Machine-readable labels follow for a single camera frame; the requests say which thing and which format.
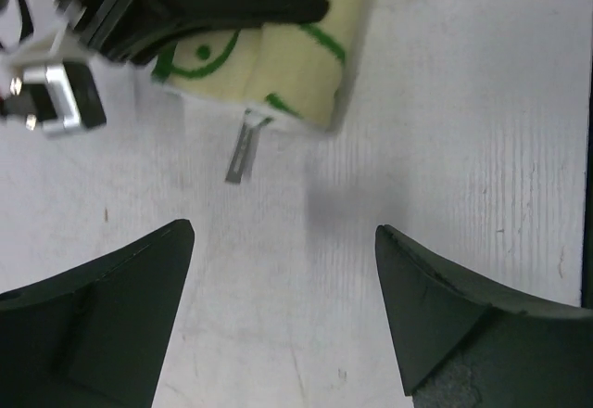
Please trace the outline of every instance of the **green dot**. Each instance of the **green dot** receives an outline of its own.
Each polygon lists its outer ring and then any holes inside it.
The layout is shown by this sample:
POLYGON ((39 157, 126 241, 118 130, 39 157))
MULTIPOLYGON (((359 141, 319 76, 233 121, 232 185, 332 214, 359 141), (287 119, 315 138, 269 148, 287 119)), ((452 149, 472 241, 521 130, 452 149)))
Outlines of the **green dot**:
POLYGON ((212 50, 210 50, 210 47, 208 45, 201 45, 199 48, 197 48, 196 51, 196 56, 200 60, 208 60, 211 54, 212 50))

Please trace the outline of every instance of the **white table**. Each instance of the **white table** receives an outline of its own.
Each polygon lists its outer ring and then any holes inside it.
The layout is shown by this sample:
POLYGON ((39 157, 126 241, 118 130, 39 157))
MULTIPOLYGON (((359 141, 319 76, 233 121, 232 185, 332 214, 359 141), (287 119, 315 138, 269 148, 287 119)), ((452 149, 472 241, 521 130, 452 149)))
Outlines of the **white table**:
MULTIPOLYGON (((32 2, 42 29, 53 6, 32 2)), ((241 187, 222 182, 239 120, 98 64, 106 129, 0 129, 0 291, 188 218, 195 253, 155 407, 411 406, 378 224, 579 301, 592 5, 374 0, 339 135, 264 133, 241 187)))

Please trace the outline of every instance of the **towel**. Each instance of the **towel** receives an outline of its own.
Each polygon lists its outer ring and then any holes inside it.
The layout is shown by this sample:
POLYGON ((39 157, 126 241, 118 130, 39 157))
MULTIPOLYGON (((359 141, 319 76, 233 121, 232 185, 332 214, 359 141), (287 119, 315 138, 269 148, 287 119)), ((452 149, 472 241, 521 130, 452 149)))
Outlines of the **towel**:
POLYGON ((363 0, 330 0, 319 23, 204 32, 163 52, 153 79, 185 96, 244 104, 286 131, 330 127, 363 0))

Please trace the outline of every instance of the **green stripe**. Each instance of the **green stripe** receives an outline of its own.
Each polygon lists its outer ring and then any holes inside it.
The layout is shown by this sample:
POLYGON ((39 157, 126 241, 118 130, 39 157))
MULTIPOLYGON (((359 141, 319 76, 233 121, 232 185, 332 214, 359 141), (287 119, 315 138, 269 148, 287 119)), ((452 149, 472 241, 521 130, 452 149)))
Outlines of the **green stripe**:
POLYGON ((299 28, 313 37, 319 45, 328 49, 342 65, 346 65, 346 50, 334 37, 315 25, 305 24, 299 28))
POLYGON ((296 111, 294 111, 293 109, 288 107, 284 103, 284 101, 275 93, 267 95, 266 102, 271 107, 279 109, 280 111, 284 111, 286 114, 290 114, 291 116, 294 116, 295 118, 303 119, 303 117, 299 113, 297 113, 296 111))
POLYGON ((188 80, 194 79, 202 79, 204 77, 213 74, 214 72, 218 71, 222 65, 229 59, 234 48, 237 45, 237 41, 239 40, 240 31, 237 31, 233 34, 233 38, 229 41, 229 43, 222 51, 222 54, 215 58, 212 62, 208 63, 205 67, 201 67, 195 70, 186 70, 180 67, 177 67, 173 64, 173 59, 175 58, 175 49, 176 46, 171 46, 170 48, 166 49, 163 53, 158 56, 157 65, 153 70, 153 76, 165 82, 169 76, 175 74, 179 77, 184 77, 188 80))

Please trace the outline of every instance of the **folded cloth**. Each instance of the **folded cloth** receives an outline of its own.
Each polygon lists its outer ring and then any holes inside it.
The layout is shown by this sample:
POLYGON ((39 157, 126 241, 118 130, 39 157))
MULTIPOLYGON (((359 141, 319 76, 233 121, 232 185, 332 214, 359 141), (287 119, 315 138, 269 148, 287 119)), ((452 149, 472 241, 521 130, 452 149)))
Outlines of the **folded cloth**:
POLYGON ((245 104, 276 128, 325 130, 363 0, 330 2, 320 23, 187 38, 158 57, 153 79, 186 95, 245 104))

